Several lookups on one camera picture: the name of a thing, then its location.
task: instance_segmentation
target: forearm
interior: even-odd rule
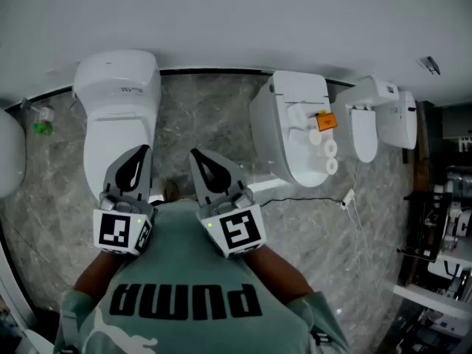
[[[243,259],[267,289],[284,305],[313,293],[302,273],[267,246],[250,251],[243,255]]]
[[[111,279],[125,262],[125,256],[100,252],[97,258],[80,275],[74,290],[89,295],[99,302],[108,288]]]

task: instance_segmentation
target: power strip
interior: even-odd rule
[[[342,198],[341,208],[347,209],[351,201],[354,199],[354,190],[349,189],[344,198]]]

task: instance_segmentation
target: green object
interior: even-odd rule
[[[50,123],[35,123],[33,128],[36,133],[40,135],[51,135],[52,134],[52,126]]]
[[[321,293],[282,305],[241,258],[218,253],[198,210],[160,205],[145,252],[117,272],[99,304],[63,295],[61,317],[77,317],[81,353],[306,354],[310,331],[349,350]],[[63,327],[54,353],[64,348]]]

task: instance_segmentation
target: gray tile floor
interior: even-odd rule
[[[154,151],[155,178],[177,180],[191,192],[187,155],[216,150],[245,170],[248,182],[274,179],[254,152],[248,103],[266,76],[193,74],[162,78]],[[330,93],[337,87],[331,87]],[[11,255],[29,295],[58,309],[60,293],[74,284],[98,250],[92,245],[95,200],[83,172],[86,115],[62,94],[39,105],[55,109],[54,133],[33,132],[33,111],[15,117],[27,134],[27,174],[20,189],[0,200],[0,219]],[[256,194],[271,198],[342,198],[354,184],[357,162],[339,159],[338,172],[313,189],[292,185]],[[371,353],[389,327],[398,300],[390,291],[400,270],[395,252],[406,236],[412,169],[401,149],[379,143],[370,164],[360,163],[356,206],[363,230],[331,201],[272,202],[263,207],[268,244],[324,291],[354,353]],[[350,215],[357,221],[356,213]]]

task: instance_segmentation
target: person's foot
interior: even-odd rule
[[[178,201],[180,199],[180,191],[177,184],[172,180],[166,180],[162,195],[166,202]]]

